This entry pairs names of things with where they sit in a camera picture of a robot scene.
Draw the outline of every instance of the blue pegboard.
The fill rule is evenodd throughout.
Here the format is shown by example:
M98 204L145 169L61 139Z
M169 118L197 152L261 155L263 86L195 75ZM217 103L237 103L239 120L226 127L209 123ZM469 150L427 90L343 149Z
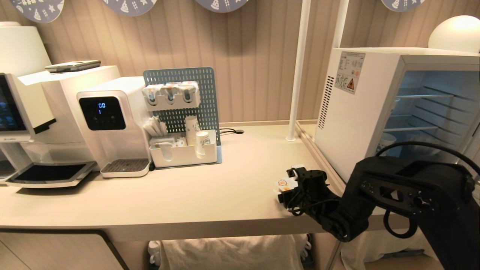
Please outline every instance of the blue pegboard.
M200 89L198 108L156 110L162 122L167 124L168 132L185 132L185 117L196 115L200 129L216 130L216 145L220 146L220 127L218 124L218 106L216 103L215 74L211 67L176 68L145 70L146 85L166 84L182 81L196 81Z

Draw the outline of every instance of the robotic arm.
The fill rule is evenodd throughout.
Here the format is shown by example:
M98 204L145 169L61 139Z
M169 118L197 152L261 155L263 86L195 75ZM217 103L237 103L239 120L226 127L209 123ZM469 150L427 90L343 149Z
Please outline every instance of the robotic arm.
M306 213L342 242L365 231L373 209L379 206L386 210L384 226L392 235L409 238L419 226L446 270L480 269L480 216L472 198L472 175L457 164L379 156L400 145L447 151L480 174L474 162L451 149L421 142L397 143L358 162L342 197L328 189L325 172L297 168L287 173L297 177L298 187L279 194L279 201L295 216ZM390 212L410 219L405 234L390 228Z

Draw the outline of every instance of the mini fridge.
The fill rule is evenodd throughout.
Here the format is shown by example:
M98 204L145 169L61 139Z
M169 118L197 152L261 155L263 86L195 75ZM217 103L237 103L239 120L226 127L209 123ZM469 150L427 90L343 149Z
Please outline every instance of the mini fridge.
M385 140L430 142L473 159L480 148L479 56L427 48L333 49L315 144L345 182ZM387 155L458 162L419 146Z

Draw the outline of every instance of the white towel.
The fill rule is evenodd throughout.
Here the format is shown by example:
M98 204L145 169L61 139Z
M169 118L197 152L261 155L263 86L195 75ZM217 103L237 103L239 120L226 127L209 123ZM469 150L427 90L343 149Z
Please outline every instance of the white towel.
M402 234L407 229L394 231ZM343 244L341 256L346 270L365 270L365 262L381 259L384 254L418 249L424 249L425 255L438 261L420 228L407 239L397 238L385 230L363 232L353 241Z
M160 270L303 270L306 243L306 234L164 240L148 251Z

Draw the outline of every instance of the hanging decoration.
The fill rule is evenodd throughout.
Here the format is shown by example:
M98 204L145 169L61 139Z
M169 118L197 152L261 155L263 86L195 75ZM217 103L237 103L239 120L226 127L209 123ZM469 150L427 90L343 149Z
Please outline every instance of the hanging decoration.
M197 3L204 8L218 13L237 10L247 2L248 0L197 0Z
M382 0L385 7L396 12L412 10L423 4L423 2L425 0Z
M126 16L138 16L149 11L156 0L102 0L111 10Z
M63 10L64 0L10 0L12 5L30 21L53 22Z

